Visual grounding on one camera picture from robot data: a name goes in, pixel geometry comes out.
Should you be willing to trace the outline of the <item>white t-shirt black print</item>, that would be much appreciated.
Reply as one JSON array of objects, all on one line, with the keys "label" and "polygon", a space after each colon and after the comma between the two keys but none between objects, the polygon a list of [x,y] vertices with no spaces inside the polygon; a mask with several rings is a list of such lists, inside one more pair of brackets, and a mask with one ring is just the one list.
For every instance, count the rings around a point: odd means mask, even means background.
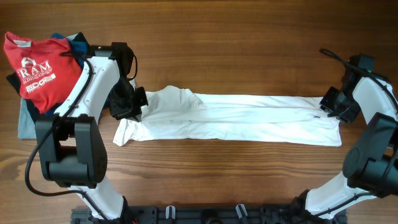
[{"label": "white t-shirt black print", "polygon": [[146,95],[142,120],[122,119],[116,145],[161,139],[341,145],[340,122],[320,109],[319,97],[211,95],[171,85]]}]

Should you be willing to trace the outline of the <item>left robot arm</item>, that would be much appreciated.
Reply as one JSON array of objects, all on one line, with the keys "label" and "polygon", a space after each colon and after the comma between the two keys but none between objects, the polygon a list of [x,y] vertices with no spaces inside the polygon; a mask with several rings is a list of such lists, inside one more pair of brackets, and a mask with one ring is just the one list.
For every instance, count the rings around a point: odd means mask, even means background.
[{"label": "left robot arm", "polygon": [[98,129],[108,103],[116,120],[141,120],[148,104],[143,87],[129,77],[137,58],[125,42],[91,45],[68,98],[53,116],[35,123],[37,146],[25,168],[25,184],[36,195],[77,194],[89,210],[87,223],[137,223],[127,200],[106,176],[108,157]]}]

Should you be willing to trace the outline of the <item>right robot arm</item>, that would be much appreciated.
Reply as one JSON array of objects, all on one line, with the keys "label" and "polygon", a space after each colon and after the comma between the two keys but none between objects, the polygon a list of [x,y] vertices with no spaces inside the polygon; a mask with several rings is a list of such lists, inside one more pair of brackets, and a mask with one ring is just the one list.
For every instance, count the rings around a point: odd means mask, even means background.
[{"label": "right robot arm", "polygon": [[362,113],[366,129],[337,176],[294,198],[289,219],[296,223],[338,223],[342,211],[356,203],[397,195],[397,99],[391,81],[374,72],[371,56],[357,54],[343,60],[327,49],[320,52],[345,68],[342,87],[327,91],[321,110],[343,123]]}]

